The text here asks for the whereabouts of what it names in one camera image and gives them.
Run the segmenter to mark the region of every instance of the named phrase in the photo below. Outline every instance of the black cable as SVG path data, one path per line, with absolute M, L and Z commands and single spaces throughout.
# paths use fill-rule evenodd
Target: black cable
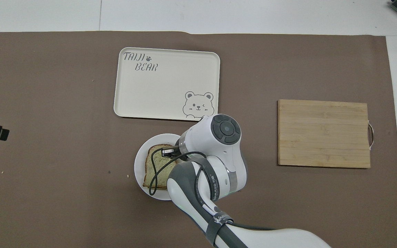
M 153 153 L 151 154 L 151 163 L 153 164 L 154 174 L 156 174 L 156 172 L 157 172 L 157 170 L 156 170 L 156 165 L 154 164 L 154 154 L 156 154 L 156 152 L 162 151 L 162 150 L 163 150 L 163 147 L 162 147 L 162 148 L 159 148 L 159 149 L 156 149 L 156 150 L 153 151 Z
M 151 162 L 153 163 L 154 171 L 156 171 L 156 165 L 154 164 L 153 156 L 154 156 L 154 154 L 156 154 L 156 152 L 157 152 L 157 150 L 154 151 L 154 152 L 151 154 Z M 157 191 L 157 176 L 159 175 L 159 173 L 160 173 L 164 168 L 166 168 L 168 165 L 170 165 L 170 163 L 174 162 L 175 160 L 179 159 L 180 157 L 183 157 L 183 156 L 186 156 L 186 155 L 189 155 L 189 154 L 199 154 L 199 155 L 202 155 L 204 158 L 206 158 L 206 155 L 205 155 L 204 153 L 202 153 L 202 152 L 199 152 L 199 151 L 189 151 L 189 152 L 186 152 L 186 153 L 184 153 L 184 154 L 181 154 L 181 155 L 179 155 L 179 156 L 177 156 L 177 157 L 171 159 L 168 163 L 166 163 L 164 166 L 162 166 L 162 167 L 159 169 L 159 171 L 157 171 L 156 173 L 154 173 L 154 176 L 153 176 L 153 179 L 151 180 L 150 188 L 149 188 L 150 196 L 154 196 L 154 194 L 155 194 L 156 191 Z M 156 185 L 154 186 L 154 191 L 151 192 L 151 188 L 153 187 L 153 183 L 154 183 L 155 180 L 156 180 Z
M 249 226 L 249 225 L 243 225 L 243 224 L 238 224 L 238 223 L 233 223 L 233 222 L 227 222 L 227 225 L 232 225 L 236 227 L 241 227 L 245 229 L 251 229 L 251 230 L 258 230 L 258 231 L 273 231 L 276 229 L 269 228 L 269 227 L 260 227 L 260 226 Z
M 195 192 L 195 199 L 197 199 L 197 201 L 200 203 L 201 206 L 206 205 L 209 209 L 211 209 L 208 204 L 205 203 L 205 201 L 203 201 L 202 196 L 200 196 L 200 192 L 199 192 L 199 178 L 200 178 L 200 173 L 203 171 L 203 173 L 206 173 L 205 170 L 203 170 L 203 166 L 199 163 L 197 163 L 198 165 L 200 165 L 200 168 L 197 171 L 197 175 L 195 176 L 195 184 L 194 184 L 194 192 Z

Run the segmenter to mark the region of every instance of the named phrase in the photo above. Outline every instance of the metal handle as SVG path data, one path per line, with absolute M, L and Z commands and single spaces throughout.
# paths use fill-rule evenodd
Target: metal handle
M 371 150 L 371 147 L 373 146 L 373 141 L 374 141 L 374 137 L 373 137 L 373 135 L 374 135 L 374 131 L 373 131 L 373 127 L 371 126 L 371 124 L 370 124 L 370 121 L 368 121 L 368 127 L 370 127 L 370 131 L 371 131 L 371 133 L 370 133 L 370 139 L 371 139 L 371 142 L 370 142 L 370 140 L 369 140 L 369 145 L 370 145 L 370 150 Z

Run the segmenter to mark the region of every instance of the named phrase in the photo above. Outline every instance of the white plate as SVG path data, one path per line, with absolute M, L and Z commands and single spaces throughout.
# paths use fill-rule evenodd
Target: white plate
M 119 54 L 114 112 L 199 121 L 218 113 L 219 79 L 214 52 L 127 47 Z
M 179 135 L 177 134 L 172 134 L 172 133 L 164 133 L 164 134 L 159 134 L 154 136 L 153 138 L 150 138 L 147 140 L 139 149 L 136 155 L 136 159 L 134 161 L 134 176 L 136 177 L 137 184 L 139 187 L 145 192 L 148 196 L 150 196 L 150 193 L 148 192 L 148 187 L 143 187 L 143 181 L 145 179 L 145 160 L 148 155 L 148 150 L 155 145 L 159 144 L 170 144 L 170 145 L 175 145 L 177 140 L 180 138 Z M 157 190 L 154 196 L 151 196 L 153 198 L 159 199 L 159 200 L 164 200 L 164 201 L 169 201 L 170 194 L 168 193 L 168 190 Z

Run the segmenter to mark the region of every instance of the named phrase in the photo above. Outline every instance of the cutting board handle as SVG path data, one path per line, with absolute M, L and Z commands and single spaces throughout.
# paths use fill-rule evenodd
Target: cutting board handle
M 371 150 L 371 147 L 373 146 L 373 141 L 374 141 L 374 139 L 373 139 L 374 131 L 373 131 L 373 127 L 372 127 L 371 124 L 370 124 L 370 121 L 368 121 L 368 129 L 367 129 L 367 130 L 369 131 L 369 134 L 368 134 L 368 144 L 369 144 L 370 150 Z

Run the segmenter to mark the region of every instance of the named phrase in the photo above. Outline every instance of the bear cartoon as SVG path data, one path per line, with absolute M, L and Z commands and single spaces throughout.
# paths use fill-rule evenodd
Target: bear cartoon
M 192 91 L 185 94 L 186 102 L 183 106 L 183 113 L 186 118 L 202 118 L 203 116 L 211 116 L 214 114 L 214 107 L 212 106 L 212 93 L 207 92 L 203 95 L 196 95 Z

